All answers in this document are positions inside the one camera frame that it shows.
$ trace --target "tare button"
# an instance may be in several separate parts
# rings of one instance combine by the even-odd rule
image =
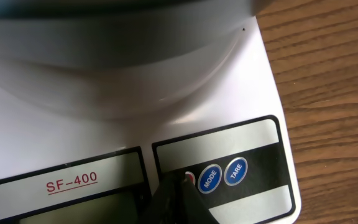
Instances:
[[[211,193],[219,185],[222,178],[222,169],[217,164],[206,167],[198,179],[198,190],[203,194]]]
[[[247,174],[248,163],[243,157],[233,159],[224,171],[224,181],[228,186],[239,184]]]

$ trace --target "kitchen scale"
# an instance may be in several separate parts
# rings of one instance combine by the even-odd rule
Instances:
[[[300,192],[256,18],[231,43],[191,94],[127,118],[54,111],[0,85],[0,223],[135,222],[169,173],[188,175],[219,223],[293,223]]]

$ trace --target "black border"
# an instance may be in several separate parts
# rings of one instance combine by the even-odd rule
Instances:
[[[283,139],[282,139],[282,136],[281,136],[280,122],[278,121],[276,116],[267,115],[267,116],[263,116],[263,117],[259,117],[259,118],[250,119],[250,120],[247,120],[247,121],[241,121],[241,122],[238,122],[238,123],[229,124],[229,125],[221,126],[221,127],[218,127],[218,128],[213,128],[213,129],[209,129],[209,130],[205,130],[205,131],[200,131],[198,133],[188,134],[188,135],[185,135],[185,136],[180,136],[180,137],[177,137],[177,138],[167,139],[167,140],[164,140],[164,141],[159,141],[159,142],[153,143],[152,144],[153,155],[154,155],[155,166],[157,168],[157,174],[158,174],[159,181],[162,180],[162,173],[161,173],[161,167],[160,167],[160,160],[158,159],[158,154],[157,154],[157,147],[163,146],[163,145],[166,145],[166,144],[171,144],[171,143],[178,142],[178,141],[183,141],[183,140],[186,140],[186,139],[200,137],[200,136],[203,136],[203,135],[206,135],[206,134],[211,134],[211,133],[215,133],[215,132],[218,132],[218,131],[223,131],[223,130],[230,129],[230,128],[235,128],[235,127],[242,126],[242,125],[245,125],[245,124],[250,124],[250,123],[254,123],[254,122],[258,122],[258,121],[263,121],[263,120],[266,120],[266,119],[271,119],[276,124],[276,130],[277,130],[277,134],[278,134],[278,143],[279,143],[279,146],[282,148],[282,150],[284,150],[284,152],[285,152],[284,145],[283,145]],[[264,224],[264,223],[272,222],[272,221],[278,220],[280,218],[290,216],[295,212],[296,205],[295,205],[295,198],[294,198],[294,195],[293,195],[293,188],[292,188],[292,183],[291,182],[292,182],[292,179],[291,179],[291,175],[290,175],[290,183],[288,184],[288,187],[289,187],[289,190],[290,190],[290,197],[291,197],[291,203],[292,203],[291,210],[289,212],[287,212],[287,213],[282,214],[282,215],[279,215],[279,216],[276,216],[276,217],[269,218],[267,220],[258,222],[257,224]]]
[[[145,191],[143,193],[145,194],[144,195],[144,200],[146,201],[146,203],[148,203],[151,200],[151,191],[150,191],[149,179],[147,178],[146,168],[145,168],[145,164],[144,164],[144,160],[143,160],[142,149],[140,148],[140,146],[132,147],[132,148],[129,148],[129,149],[123,149],[123,150],[119,150],[119,151],[115,151],[115,152],[110,152],[110,153],[107,153],[107,154],[103,154],[103,155],[100,155],[100,156],[94,156],[94,157],[90,157],[90,158],[87,158],[87,159],[78,160],[78,161],[75,161],[75,162],[69,162],[69,163],[66,163],[66,164],[57,165],[57,166],[49,167],[49,168],[46,168],[46,169],[40,169],[40,170],[37,170],[37,171],[28,172],[26,174],[20,174],[20,175],[16,175],[16,176],[13,176],[13,177],[0,179],[0,185],[1,184],[6,184],[8,182],[16,181],[16,180],[25,179],[25,178],[28,178],[28,177],[33,177],[33,176],[36,176],[36,175],[46,174],[46,173],[49,173],[49,172],[62,170],[62,169],[66,169],[66,168],[69,168],[69,167],[79,166],[79,165],[82,165],[82,164],[87,164],[87,163],[90,163],[90,162],[99,161],[99,160],[102,160],[102,159],[107,159],[107,158],[110,158],[110,157],[121,156],[121,155],[129,154],[129,153],[132,153],[132,152],[137,152],[137,154],[139,156],[140,168],[142,169],[143,180],[144,180],[142,183],[135,184],[135,185],[130,185],[130,186],[126,186],[126,187],[120,187],[118,189],[108,190],[106,192],[101,192],[101,193],[98,193],[98,194],[89,195],[89,196],[86,196],[86,197],[74,199],[74,200],[67,201],[67,202],[62,202],[62,203],[52,205],[52,206],[49,206],[49,207],[40,208],[38,210],[34,210],[34,211],[26,212],[26,213],[23,213],[23,214],[19,214],[19,215],[13,216],[13,217],[4,218],[4,219],[0,220],[0,223],[7,223],[7,222],[9,223],[12,220],[19,220],[19,219],[22,219],[22,218],[31,217],[33,215],[38,215],[40,213],[49,212],[49,211],[52,211],[52,210],[56,210],[56,209],[67,207],[67,206],[74,205],[74,204],[77,204],[77,203],[86,202],[86,201],[89,201],[89,200],[105,197],[105,196],[112,195],[112,194],[117,194],[119,192],[125,192],[125,191],[128,191],[128,190],[137,190],[137,189],[139,189],[141,187],[146,187],[146,189],[145,189]]]

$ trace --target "white plastic surface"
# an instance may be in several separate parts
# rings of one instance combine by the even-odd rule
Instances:
[[[280,122],[296,204],[292,215],[274,223],[293,223],[301,200],[285,118],[256,19],[245,28],[207,84],[171,107],[137,118],[89,120],[54,114],[0,89],[0,179],[140,146],[154,192],[158,177],[153,142],[272,114]]]

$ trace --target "brown table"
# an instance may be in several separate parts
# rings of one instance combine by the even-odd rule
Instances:
[[[358,0],[276,0],[258,22],[301,190],[297,223],[358,223]]]

